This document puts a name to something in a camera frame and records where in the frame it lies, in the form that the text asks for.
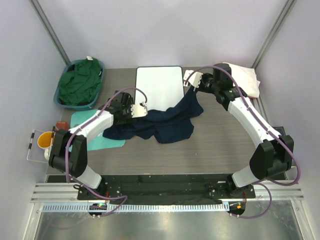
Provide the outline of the navy blue t shirt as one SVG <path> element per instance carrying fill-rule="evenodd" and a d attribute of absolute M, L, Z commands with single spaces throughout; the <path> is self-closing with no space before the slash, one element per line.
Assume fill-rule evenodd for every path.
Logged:
<path fill-rule="evenodd" d="M 197 92 L 190 87 L 174 107 L 165 111 L 149 110 L 145 117 L 137 118 L 135 122 L 105 129 L 102 136 L 111 140 L 129 140 L 135 136 L 147 140 L 154 137 L 160 144 L 171 144 L 189 139 L 194 131 L 191 119 L 203 112 Z"/>

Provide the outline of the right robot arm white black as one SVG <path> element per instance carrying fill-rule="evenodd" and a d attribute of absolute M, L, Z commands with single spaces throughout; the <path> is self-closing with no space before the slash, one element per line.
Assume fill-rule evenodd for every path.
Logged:
<path fill-rule="evenodd" d="M 212 73 L 186 72 L 183 79 L 197 92 L 213 94 L 239 121 L 255 146 L 248 166 L 227 176 L 225 190 L 230 197 L 236 198 L 251 184 L 291 169 L 294 140 L 269 125 L 251 103 L 251 98 L 260 95 L 253 68 L 223 62 L 215 64 Z"/>

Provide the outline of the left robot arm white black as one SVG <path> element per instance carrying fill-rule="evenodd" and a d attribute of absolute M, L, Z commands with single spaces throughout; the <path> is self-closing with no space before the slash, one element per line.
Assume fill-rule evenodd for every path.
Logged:
<path fill-rule="evenodd" d="M 48 154 L 48 165 L 64 173 L 67 182 L 75 181 L 89 188 L 93 198 L 102 199 L 107 188 L 103 177 L 89 166 L 88 144 L 104 130 L 133 120 L 134 105 L 131 94 L 116 91 L 89 119 L 71 129 L 58 130 Z"/>

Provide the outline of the teal cutting board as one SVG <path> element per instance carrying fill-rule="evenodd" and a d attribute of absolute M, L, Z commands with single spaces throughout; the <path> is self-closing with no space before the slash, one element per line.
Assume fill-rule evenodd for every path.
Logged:
<path fill-rule="evenodd" d="M 79 124 L 85 122 L 90 117 L 96 113 L 96 109 L 85 110 L 85 111 L 76 111 L 71 115 L 70 127 L 77 127 Z M 102 149 L 111 149 L 122 147 L 126 141 L 125 140 L 114 140 L 106 138 L 103 136 L 104 131 L 101 131 L 88 145 L 88 151 L 96 151 Z"/>

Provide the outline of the white board with black rim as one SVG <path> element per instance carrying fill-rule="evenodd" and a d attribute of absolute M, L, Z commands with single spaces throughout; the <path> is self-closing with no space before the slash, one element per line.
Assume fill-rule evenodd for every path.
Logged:
<path fill-rule="evenodd" d="M 149 111 L 166 111 L 175 107 L 185 95 L 183 70 L 180 66 L 138 67 L 135 87 L 143 92 L 135 92 L 136 104 L 147 98 Z"/>

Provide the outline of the green t shirt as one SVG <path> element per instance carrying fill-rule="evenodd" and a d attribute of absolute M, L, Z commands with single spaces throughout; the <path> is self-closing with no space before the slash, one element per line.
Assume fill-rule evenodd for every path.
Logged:
<path fill-rule="evenodd" d="M 71 66 L 58 82 L 58 98 L 64 105 L 81 106 L 91 103 L 100 92 L 103 68 L 99 61 L 87 57 Z"/>

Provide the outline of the brown red block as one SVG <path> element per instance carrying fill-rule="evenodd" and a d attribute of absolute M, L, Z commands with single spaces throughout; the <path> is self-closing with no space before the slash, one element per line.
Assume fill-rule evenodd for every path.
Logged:
<path fill-rule="evenodd" d="M 55 131 L 59 131 L 59 130 L 69 130 L 70 129 L 70 125 L 68 122 L 66 121 L 57 121 L 55 124 Z"/>

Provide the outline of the teal laundry basket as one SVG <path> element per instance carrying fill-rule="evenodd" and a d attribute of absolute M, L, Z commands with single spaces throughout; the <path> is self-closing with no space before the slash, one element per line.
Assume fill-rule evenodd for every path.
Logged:
<path fill-rule="evenodd" d="M 94 57 L 70 62 L 58 81 L 54 103 L 75 111 L 92 109 L 98 100 L 104 75 L 104 64 Z"/>

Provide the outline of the white mug orange inside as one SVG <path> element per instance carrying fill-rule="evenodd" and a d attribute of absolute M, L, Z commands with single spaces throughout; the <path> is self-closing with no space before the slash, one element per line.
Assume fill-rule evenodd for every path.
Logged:
<path fill-rule="evenodd" d="M 49 160 L 55 134 L 52 131 L 42 133 L 37 139 L 37 145 L 44 150 L 44 158 Z"/>

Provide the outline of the dark blue book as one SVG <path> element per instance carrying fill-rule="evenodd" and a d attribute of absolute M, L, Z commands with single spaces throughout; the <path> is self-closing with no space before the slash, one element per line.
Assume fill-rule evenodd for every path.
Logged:
<path fill-rule="evenodd" d="M 285 136 L 286 132 L 283 126 L 273 126 L 273 128 L 280 133 L 281 136 Z"/>

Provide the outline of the clear acrylic tray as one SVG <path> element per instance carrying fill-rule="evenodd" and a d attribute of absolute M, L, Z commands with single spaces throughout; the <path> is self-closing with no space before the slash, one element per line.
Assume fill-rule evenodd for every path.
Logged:
<path fill-rule="evenodd" d="M 44 150 L 38 147 L 37 140 L 38 137 L 44 133 L 43 131 L 34 130 L 34 138 L 32 141 L 32 148 L 28 150 L 26 159 L 28 161 L 38 162 L 38 163 L 48 163 L 48 160 L 44 157 Z"/>

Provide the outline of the black white marker pen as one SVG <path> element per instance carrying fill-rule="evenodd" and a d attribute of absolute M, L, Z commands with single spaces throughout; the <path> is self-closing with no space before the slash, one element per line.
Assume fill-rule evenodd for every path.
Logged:
<path fill-rule="evenodd" d="M 30 141 L 29 141 L 29 145 L 28 145 L 28 150 L 31 150 L 31 148 L 32 148 L 34 135 L 35 135 L 35 133 L 34 133 L 34 132 L 33 132 L 33 133 L 31 133 Z"/>

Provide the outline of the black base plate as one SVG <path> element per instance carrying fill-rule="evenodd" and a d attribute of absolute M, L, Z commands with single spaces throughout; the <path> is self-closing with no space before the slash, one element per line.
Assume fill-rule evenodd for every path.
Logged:
<path fill-rule="evenodd" d="M 254 187 L 249 184 L 236 188 L 229 182 L 228 174 L 142 174 L 142 175 L 103 175 L 94 191 L 104 197 L 128 196 L 202 197 L 205 199 L 254 199 Z"/>

